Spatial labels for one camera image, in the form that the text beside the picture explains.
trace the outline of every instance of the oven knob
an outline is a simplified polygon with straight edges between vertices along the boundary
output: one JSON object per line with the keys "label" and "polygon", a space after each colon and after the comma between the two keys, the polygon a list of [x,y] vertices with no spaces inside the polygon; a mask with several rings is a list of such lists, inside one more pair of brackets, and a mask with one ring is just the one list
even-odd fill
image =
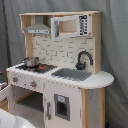
{"label": "oven knob", "polygon": [[13,82],[14,82],[14,83],[18,82],[18,78],[17,78],[17,77],[14,77],[14,78],[13,78]]}
{"label": "oven knob", "polygon": [[37,86],[36,82],[33,81],[33,82],[31,83],[31,86],[32,86],[32,87],[36,87],[36,86]]}

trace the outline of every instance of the white cabinet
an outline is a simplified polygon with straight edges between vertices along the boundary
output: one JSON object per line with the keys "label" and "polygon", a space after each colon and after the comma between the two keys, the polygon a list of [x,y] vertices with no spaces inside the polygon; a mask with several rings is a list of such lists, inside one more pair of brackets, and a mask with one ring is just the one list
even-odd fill
{"label": "white cabinet", "polygon": [[91,16],[74,15],[51,18],[52,39],[89,35],[91,33]]}
{"label": "white cabinet", "polygon": [[78,88],[46,82],[43,97],[45,128],[82,128]]}

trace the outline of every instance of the utensil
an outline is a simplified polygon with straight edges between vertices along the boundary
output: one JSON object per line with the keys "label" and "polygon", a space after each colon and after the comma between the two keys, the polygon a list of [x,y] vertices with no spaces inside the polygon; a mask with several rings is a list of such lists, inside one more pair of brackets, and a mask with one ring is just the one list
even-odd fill
{"label": "utensil", "polygon": [[26,57],[22,62],[27,67],[34,67],[34,66],[39,65],[39,58],[38,57]]}

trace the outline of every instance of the tile backsplash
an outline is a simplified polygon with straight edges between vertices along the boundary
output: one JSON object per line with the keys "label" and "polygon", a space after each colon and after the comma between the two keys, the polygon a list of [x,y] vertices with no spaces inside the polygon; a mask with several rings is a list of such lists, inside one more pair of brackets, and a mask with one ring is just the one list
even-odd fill
{"label": "tile backsplash", "polygon": [[[32,42],[33,56],[38,56],[40,63],[75,68],[81,51],[86,50],[93,57],[93,38],[75,37],[53,41],[49,35],[33,34]],[[82,55],[81,62],[86,62],[86,70],[93,70],[86,55]]]}

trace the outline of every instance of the toy kitchen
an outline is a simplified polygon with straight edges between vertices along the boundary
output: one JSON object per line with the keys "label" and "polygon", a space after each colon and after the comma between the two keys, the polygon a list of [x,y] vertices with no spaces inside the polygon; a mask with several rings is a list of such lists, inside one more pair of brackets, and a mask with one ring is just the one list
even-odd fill
{"label": "toy kitchen", "polygon": [[105,87],[114,78],[101,71],[101,12],[20,14],[26,59],[7,69],[9,112],[37,128],[104,128]]}

